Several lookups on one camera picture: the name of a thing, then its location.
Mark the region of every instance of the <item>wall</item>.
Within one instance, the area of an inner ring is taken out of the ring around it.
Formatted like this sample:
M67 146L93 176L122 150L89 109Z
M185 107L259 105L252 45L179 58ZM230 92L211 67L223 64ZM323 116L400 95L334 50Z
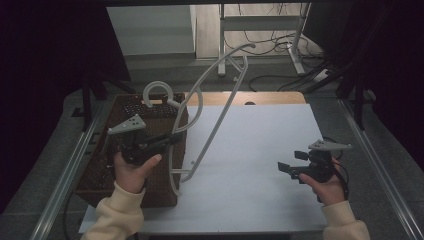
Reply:
M124 56L194 53L190 6L109 7Z

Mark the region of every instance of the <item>metal frame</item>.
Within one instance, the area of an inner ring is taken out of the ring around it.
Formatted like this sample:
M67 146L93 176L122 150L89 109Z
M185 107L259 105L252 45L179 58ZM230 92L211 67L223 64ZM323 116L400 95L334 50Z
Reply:
M356 124L355 119L352 117L353 111L348 100L339 100L339 104L353 130L353 133L355 134L356 139L358 139L365 156L370 162L371 168L376 174L377 179L387 195L387 198L392 204L395 213L405 229L405 232L408 234L409 239L424 239L423 233L421 232L411 209L408 207L405 199L402 197L401 193L390 178L383 162L380 160L380 157L368 139L366 132L361 130L361 128Z
M50 195L49 201L44 207L44 211L41 214L37 224L35 225L34 231L31 234L30 239L46 239L50 233L50 229L53 226L54 220L57 217L60 207L62 206L63 201L68 193L69 187L74 180L76 171L78 170L79 164L84 152L87 148L87 145L90 142L91 135L96 128L97 122L99 120L100 113L103 110L103 105L97 107L95 111L95 116L91 124L88 126L88 129L85 132L82 132L77 146L74 149L71 157L69 158L68 164L65 166L62 175L59 178L58 183L56 184L52 194Z
M225 32L226 31L286 31L296 30L292 44L287 44L288 52L299 76L305 75L305 70L299 59L297 46L300 35L305 25L307 11L310 3L302 7L300 16L229 16L225 17L225 4L220 5L220 36L219 57L225 55ZM225 76L225 61L218 66L218 75Z

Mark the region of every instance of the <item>white table surface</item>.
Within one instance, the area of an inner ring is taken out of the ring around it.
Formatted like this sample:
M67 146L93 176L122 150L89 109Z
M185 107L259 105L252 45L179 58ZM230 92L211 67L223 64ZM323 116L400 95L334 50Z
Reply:
M206 142L222 106L206 106L188 130L184 169ZM191 119L196 107L189 107ZM233 234L321 231L322 204L307 185L278 171L277 162L305 166L295 150L322 139L309 104L231 106L193 178L180 184L171 208L143 209L140 232ZM93 224L88 207L80 232Z

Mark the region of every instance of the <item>aluminum rail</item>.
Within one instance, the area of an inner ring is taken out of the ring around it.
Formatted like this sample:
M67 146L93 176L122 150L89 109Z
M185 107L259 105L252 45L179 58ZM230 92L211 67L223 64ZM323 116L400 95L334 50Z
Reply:
M68 193L69 187L74 179L75 173L79 167L82 157L84 156L85 149L90 142L91 135L96 128L100 113L103 110L103 105L94 107L94 117L87 130L83 132L78 140L78 143L65 166L58 183L56 184L50 199L44 207L44 211L35 225L34 231L31 235L31 240L46 239L53 226L53 222L57 217L59 209Z
M362 150L364 150L364 153L370 162L371 168L376 174L377 179L379 180L383 190L385 191L390 203L393 206L393 209L395 210L395 213L405 228L409 239L423 240L423 233L417 225L412 211L409 209L405 199L402 197L401 193L390 178L389 173L387 172L383 162L380 160L380 157L372 146L372 143L370 142L367 134L365 131L362 131L359 128L353 119L353 112L347 101L348 100L339 100L339 104L344 112L346 119L349 122L350 127L353 130L353 133L358 139Z

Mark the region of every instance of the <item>floor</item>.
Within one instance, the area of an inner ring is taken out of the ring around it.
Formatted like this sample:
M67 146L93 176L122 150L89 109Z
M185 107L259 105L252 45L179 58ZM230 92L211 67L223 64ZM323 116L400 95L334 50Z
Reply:
M225 16L299 16L300 7L300 3L226 4L224 13ZM220 6L198 5L195 11L197 16L196 57L198 59L218 57ZM294 31L225 32L225 51L229 51L231 47L236 47L244 43L257 42L255 49L248 50L250 53L240 52L237 55L287 55L286 46L281 43L291 41L293 39L293 33ZM309 42L308 49L306 49L306 44L307 38L301 38L299 48L304 55L307 55L308 51L314 55L318 55L322 51L313 42Z

